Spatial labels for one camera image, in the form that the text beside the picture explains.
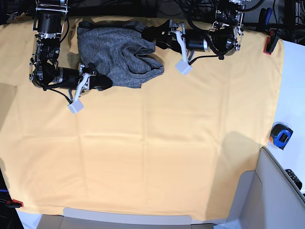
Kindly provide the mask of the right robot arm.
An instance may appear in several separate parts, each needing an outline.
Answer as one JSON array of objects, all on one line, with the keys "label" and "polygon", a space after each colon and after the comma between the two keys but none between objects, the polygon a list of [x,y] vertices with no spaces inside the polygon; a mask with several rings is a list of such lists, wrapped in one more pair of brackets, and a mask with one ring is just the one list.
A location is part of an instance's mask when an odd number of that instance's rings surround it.
[{"label": "right robot arm", "polygon": [[112,87],[112,80],[100,74],[92,63],[80,69],[60,67],[58,57],[63,40],[68,35],[70,22],[66,0],[38,0],[36,2],[33,30],[36,42],[30,59],[29,80],[43,90],[81,89],[81,92]]}]

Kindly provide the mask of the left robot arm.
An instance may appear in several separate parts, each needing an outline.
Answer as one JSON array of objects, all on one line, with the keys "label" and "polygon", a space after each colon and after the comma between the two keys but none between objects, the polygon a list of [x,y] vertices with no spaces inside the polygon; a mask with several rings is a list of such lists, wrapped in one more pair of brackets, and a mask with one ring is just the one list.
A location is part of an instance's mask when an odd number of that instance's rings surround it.
[{"label": "left robot arm", "polygon": [[[178,43],[178,32],[185,45],[186,53],[209,52],[212,57],[223,59],[240,49],[238,37],[242,35],[243,17],[245,9],[243,0],[189,0],[186,18],[191,29],[186,29],[184,23],[167,20],[158,27],[148,27],[143,30],[142,38],[153,42],[157,47],[171,49],[182,54],[182,47]],[[195,26],[193,19],[200,8],[210,7],[214,14],[214,22],[210,29],[200,29]]]}]

